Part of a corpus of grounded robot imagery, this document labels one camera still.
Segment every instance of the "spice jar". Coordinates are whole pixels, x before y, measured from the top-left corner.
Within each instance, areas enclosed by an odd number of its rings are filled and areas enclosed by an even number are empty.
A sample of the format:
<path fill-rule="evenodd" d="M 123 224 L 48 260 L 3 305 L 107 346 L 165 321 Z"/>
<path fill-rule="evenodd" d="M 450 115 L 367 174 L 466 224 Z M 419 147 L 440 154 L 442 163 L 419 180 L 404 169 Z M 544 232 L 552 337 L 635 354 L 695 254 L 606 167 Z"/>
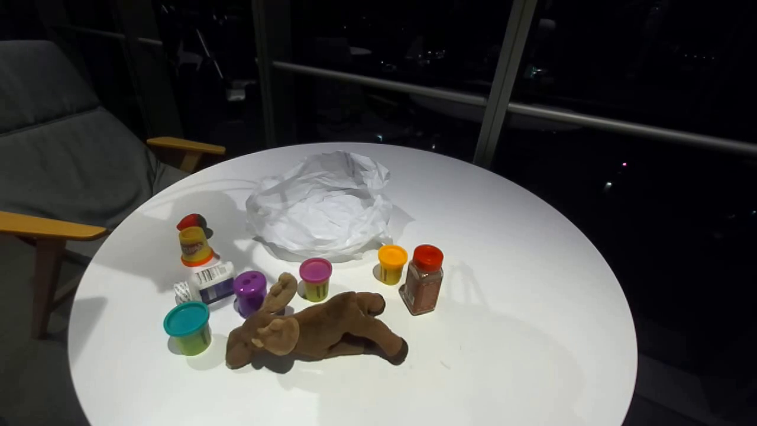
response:
<path fill-rule="evenodd" d="M 325 257 L 307 257 L 300 265 L 300 295 L 307 301 L 325 301 L 330 292 L 331 262 Z"/>
<path fill-rule="evenodd" d="M 442 260 L 444 253 L 438 246 L 423 243 L 415 247 L 404 286 L 399 286 L 399 295 L 412 314 L 436 310 L 444 273 Z"/>
<path fill-rule="evenodd" d="M 379 279 L 383 283 L 398 283 L 403 276 L 403 266 L 408 262 L 408 250 L 403 246 L 382 246 L 379 247 Z"/>

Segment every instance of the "small container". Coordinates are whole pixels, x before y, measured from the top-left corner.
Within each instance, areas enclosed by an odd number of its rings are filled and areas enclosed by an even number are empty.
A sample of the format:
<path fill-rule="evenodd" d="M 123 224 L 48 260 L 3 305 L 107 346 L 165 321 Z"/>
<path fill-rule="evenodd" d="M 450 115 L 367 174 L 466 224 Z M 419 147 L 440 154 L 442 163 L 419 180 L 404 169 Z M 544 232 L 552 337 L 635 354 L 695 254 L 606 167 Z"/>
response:
<path fill-rule="evenodd" d="M 263 297 L 266 297 L 266 286 L 268 286 L 268 279 L 266 273 L 250 269 L 250 272 L 243 272 L 235 279 L 235 307 L 242 317 L 249 317 L 253 314 L 255 310 L 261 310 L 263 305 Z"/>
<path fill-rule="evenodd" d="M 403 246 L 388 243 L 379 247 L 379 279 L 383 283 L 398 283 L 403 266 L 408 262 L 408 250 Z"/>
<path fill-rule="evenodd" d="M 442 260 L 444 253 L 438 246 L 423 243 L 415 247 L 404 286 L 399 286 L 399 295 L 412 314 L 436 310 L 444 276 Z"/>
<path fill-rule="evenodd" d="M 182 303 L 175 305 L 165 318 L 163 328 L 182 354 L 199 354 L 211 346 L 211 310 L 207 303 Z"/>
<path fill-rule="evenodd" d="M 300 295 L 307 301 L 325 301 L 330 295 L 331 262 L 325 257 L 307 257 L 300 265 Z"/>

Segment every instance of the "green lid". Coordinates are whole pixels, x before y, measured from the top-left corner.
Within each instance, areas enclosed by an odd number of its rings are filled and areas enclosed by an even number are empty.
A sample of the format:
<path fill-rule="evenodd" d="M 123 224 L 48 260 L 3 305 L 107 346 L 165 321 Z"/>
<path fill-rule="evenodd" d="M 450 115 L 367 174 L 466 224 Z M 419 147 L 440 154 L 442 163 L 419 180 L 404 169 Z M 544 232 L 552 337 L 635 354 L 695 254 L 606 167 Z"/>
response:
<path fill-rule="evenodd" d="M 192 336 L 208 323 L 208 317 L 211 317 L 211 310 L 207 303 L 197 303 L 197 301 L 182 303 L 165 314 L 163 328 L 169 336 L 175 336 L 175 337 Z"/>

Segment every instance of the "stuffed animal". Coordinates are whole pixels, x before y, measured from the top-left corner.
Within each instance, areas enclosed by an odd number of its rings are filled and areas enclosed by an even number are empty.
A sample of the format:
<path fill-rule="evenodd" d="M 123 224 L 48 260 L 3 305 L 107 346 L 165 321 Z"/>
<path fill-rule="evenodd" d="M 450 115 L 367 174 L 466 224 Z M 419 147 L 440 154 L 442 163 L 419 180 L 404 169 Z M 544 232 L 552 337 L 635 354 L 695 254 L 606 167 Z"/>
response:
<path fill-rule="evenodd" d="M 404 361 L 408 341 L 377 318 L 385 307 L 382 292 L 339 292 L 322 305 L 283 314 L 295 289 L 299 279 L 283 272 L 261 310 L 229 333 L 227 367 L 340 354 L 379 354 L 390 363 Z"/>

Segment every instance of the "brown jar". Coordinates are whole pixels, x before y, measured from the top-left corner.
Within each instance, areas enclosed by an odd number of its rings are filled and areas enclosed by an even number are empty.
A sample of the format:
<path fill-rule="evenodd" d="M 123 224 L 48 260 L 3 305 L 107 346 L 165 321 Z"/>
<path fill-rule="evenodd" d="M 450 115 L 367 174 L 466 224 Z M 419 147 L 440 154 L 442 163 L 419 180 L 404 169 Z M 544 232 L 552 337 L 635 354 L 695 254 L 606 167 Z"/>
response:
<path fill-rule="evenodd" d="M 415 247 L 404 286 L 399 286 L 399 295 L 412 314 L 436 310 L 444 276 L 442 260 L 444 253 L 438 246 L 423 243 Z"/>

